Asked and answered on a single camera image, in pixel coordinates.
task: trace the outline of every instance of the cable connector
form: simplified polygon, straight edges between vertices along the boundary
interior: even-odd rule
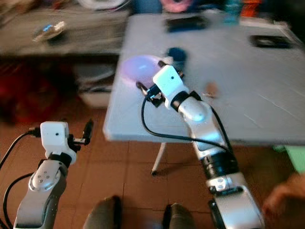
[[[29,128],[28,133],[34,137],[41,137],[40,128],[39,127],[31,127]]]

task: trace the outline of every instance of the white table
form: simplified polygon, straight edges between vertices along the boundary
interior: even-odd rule
[[[122,78],[120,63],[151,54],[163,57],[170,47],[188,53],[185,84],[201,94],[216,81],[220,97],[209,101],[231,141],[241,144],[305,145],[305,55],[298,48],[260,49],[249,35],[283,35],[278,29],[225,25],[206,14],[211,25],[201,31],[166,33],[164,16],[130,17],[103,131],[109,140],[171,142],[142,127],[143,95]],[[145,120],[156,132],[188,135],[174,110],[148,103]]]

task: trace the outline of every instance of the green object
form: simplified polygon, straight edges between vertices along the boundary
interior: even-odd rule
[[[305,146],[275,146],[278,152],[287,151],[295,170],[298,173],[305,172]]]

